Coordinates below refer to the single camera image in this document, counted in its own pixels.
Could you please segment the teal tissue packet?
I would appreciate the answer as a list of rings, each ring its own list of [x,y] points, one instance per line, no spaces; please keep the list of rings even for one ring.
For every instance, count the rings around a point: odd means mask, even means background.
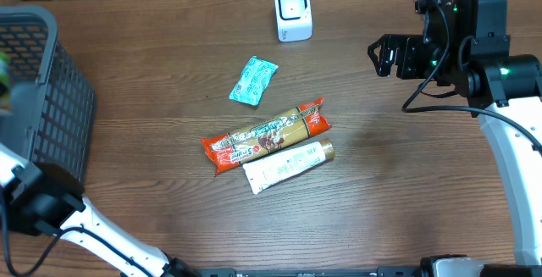
[[[258,106],[278,68],[276,64],[252,56],[241,71],[241,77],[231,91],[229,99]]]

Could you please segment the white cream tube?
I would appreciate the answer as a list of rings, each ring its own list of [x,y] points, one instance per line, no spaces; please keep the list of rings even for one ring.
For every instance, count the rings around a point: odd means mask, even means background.
[[[252,193],[257,195],[270,186],[334,158],[335,149],[331,140],[323,139],[246,163],[243,169]]]

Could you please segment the red spaghetti packet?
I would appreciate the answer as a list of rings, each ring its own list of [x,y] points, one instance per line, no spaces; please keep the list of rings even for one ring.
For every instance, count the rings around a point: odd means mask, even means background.
[[[203,138],[204,151],[220,174],[317,136],[331,128],[320,113],[323,102],[319,97],[271,119],[210,139]]]

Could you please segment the green snack carton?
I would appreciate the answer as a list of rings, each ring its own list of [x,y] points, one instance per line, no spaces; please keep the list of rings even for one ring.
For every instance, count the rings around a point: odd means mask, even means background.
[[[1,115],[8,115],[12,113],[10,91],[11,84],[9,79],[9,63],[10,59],[6,53],[1,53],[0,60],[0,79],[1,79]]]

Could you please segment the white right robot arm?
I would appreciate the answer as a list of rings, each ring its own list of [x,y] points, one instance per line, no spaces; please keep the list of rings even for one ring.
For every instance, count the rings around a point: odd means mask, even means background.
[[[380,76],[434,82],[466,99],[495,156],[512,219],[512,265],[461,254],[422,258],[405,276],[541,273],[541,63],[511,55],[507,0],[416,0],[420,35],[385,34],[368,47]]]

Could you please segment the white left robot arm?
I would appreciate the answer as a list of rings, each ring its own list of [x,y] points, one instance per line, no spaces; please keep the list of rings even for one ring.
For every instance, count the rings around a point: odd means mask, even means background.
[[[103,215],[82,184],[55,163],[33,163],[1,146],[1,232],[3,256],[13,276],[30,276],[61,241],[69,241],[111,264],[123,276],[195,277],[199,273],[157,247],[137,240]],[[34,266],[14,267],[9,233],[48,235],[52,241]]]

